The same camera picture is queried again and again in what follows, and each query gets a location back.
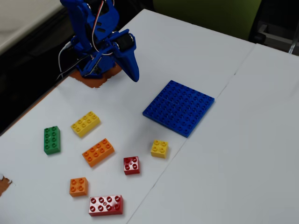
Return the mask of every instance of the small red lego brick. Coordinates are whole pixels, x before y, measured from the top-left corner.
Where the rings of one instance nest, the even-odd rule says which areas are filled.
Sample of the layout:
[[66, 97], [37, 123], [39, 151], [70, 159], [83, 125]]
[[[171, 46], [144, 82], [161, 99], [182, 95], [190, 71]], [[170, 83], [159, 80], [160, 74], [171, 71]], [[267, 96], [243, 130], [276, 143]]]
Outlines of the small red lego brick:
[[123, 170], [126, 175], [139, 174], [139, 159], [138, 156], [128, 157], [123, 159]]
[[121, 215], [123, 199], [121, 195], [91, 197], [89, 202], [90, 216]]

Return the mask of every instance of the table surface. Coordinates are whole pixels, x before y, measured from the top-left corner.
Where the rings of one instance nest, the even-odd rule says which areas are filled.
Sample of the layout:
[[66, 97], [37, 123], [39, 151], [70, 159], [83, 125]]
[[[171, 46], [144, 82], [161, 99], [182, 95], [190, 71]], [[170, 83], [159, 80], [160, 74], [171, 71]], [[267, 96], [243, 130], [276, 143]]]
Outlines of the table surface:
[[298, 223], [298, 71], [256, 45], [129, 224]]
[[0, 54], [62, 8], [59, 0], [1, 0]]
[[[127, 223], [187, 141], [143, 110], [170, 80], [216, 98], [192, 139], [255, 46], [147, 10], [124, 28], [136, 37], [138, 83], [123, 71], [98, 89], [69, 77], [0, 137], [0, 171], [14, 183], [0, 198], [0, 223]], [[101, 124], [80, 139], [71, 125], [89, 111]], [[56, 125], [62, 152], [47, 156], [43, 130]], [[115, 153], [90, 168], [81, 154], [104, 138]], [[154, 139], [169, 142], [166, 160], [150, 155]], [[123, 158], [130, 156], [139, 156], [140, 175], [124, 175]], [[89, 196], [121, 194], [124, 214], [91, 218], [89, 198], [69, 195], [70, 179], [79, 177], [89, 181]]]

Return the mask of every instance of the orange lego brick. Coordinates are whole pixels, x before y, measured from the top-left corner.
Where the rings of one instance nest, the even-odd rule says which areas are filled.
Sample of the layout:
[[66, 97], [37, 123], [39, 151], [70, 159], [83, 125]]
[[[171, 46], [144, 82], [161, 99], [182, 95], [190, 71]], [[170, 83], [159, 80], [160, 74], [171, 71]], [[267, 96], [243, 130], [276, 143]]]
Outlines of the orange lego brick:
[[72, 197], [78, 197], [87, 195], [88, 192], [88, 181], [85, 177], [71, 179], [70, 195]]
[[93, 167], [94, 165], [105, 159], [107, 156], [109, 156], [111, 153], [114, 153], [114, 148], [107, 139], [104, 139], [95, 146], [88, 149], [82, 155], [88, 162], [89, 166]]

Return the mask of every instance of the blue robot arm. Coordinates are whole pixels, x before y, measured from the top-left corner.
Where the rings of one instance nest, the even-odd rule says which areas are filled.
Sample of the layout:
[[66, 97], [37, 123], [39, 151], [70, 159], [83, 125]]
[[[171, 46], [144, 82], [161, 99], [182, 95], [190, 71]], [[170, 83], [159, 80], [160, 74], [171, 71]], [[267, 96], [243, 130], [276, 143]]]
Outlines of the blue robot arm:
[[[137, 82], [139, 69], [134, 55], [135, 37], [128, 29], [114, 32], [119, 14], [112, 0], [60, 1], [69, 12], [76, 34], [71, 40], [74, 50], [80, 58], [90, 55], [77, 66], [81, 76], [102, 78], [102, 74], [114, 67], [116, 62], [134, 82]], [[99, 15], [95, 21], [97, 14], [94, 5], [99, 6], [101, 2], [105, 4], [106, 12]]]

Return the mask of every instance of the wire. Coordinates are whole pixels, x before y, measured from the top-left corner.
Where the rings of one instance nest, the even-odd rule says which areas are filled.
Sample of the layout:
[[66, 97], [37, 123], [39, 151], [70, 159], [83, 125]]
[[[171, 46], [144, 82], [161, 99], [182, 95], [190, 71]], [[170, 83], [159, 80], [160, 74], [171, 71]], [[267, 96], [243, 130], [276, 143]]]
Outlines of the wire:
[[105, 56], [107, 56], [107, 55], [112, 55], [113, 54], [113, 52], [111, 52], [111, 53], [109, 53], [109, 54], [102, 54], [102, 55], [105, 55]]
[[95, 69], [95, 67], [97, 67], [98, 66], [98, 63], [100, 62], [100, 60], [102, 59], [102, 57], [100, 57], [99, 58], [99, 60], [96, 62], [96, 64], [94, 65], [94, 67], [93, 67], [93, 69], [88, 73], [88, 74], [86, 74], [86, 75], [84, 75], [84, 77], [85, 76], [88, 76], [88, 75], [90, 75], [90, 74], [92, 74], [93, 73], [93, 71], [94, 71], [94, 69]]
[[93, 36], [94, 36], [94, 30], [95, 30], [97, 21], [98, 21], [98, 19], [99, 19], [101, 10], [102, 10], [102, 8], [103, 8], [103, 4], [104, 4], [104, 1], [102, 0], [102, 3], [100, 4], [99, 10], [98, 10], [98, 14], [97, 14], [97, 16], [96, 16], [96, 18], [95, 18], [95, 21], [94, 21], [94, 24], [93, 24], [92, 42], [93, 42], [93, 47], [94, 47], [94, 49], [95, 49], [97, 52], [99, 52], [99, 50], [96, 48], [96, 46], [95, 46], [95, 44], [94, 44]]
[[74, 63], [71, 67], [69, 67], [67, 70], [65, 70], [64, 72], [61, 72], [59, 74], [59, 76], [57, 77], [57, 79], [55, 81], [57, 81], [59, 79], [59, 77], [61, 76], [62, 78], [64, 77], [63, 74], [68, 72], [69, 70], [71, 70], [73, 67], [75, 67], [77, 64], [79, 64], [82, 60], [86, 59], [87, 57], [89, 57], [90, 55], [85, 55], [84, 57], [80, 58], [78, 61], [76, 61], [76, 63]]
[[61, 70], [61, 64], [60, 64], [60, 56], [61, 56], [61, 53], [62, 53], [65, 49], [67, 49], [67, 48], [69, 48], [69, 47], [71, 47], [71, 42], [70, 42], [70, 41], [67, 42], [67, 44], [60, 50], [60, 52], [59, 52], [59, 54], [58, 54], [58, 66], [59, 66], [59, 70], [60, 70], [60, 72], [62, 72], [62, 70]]

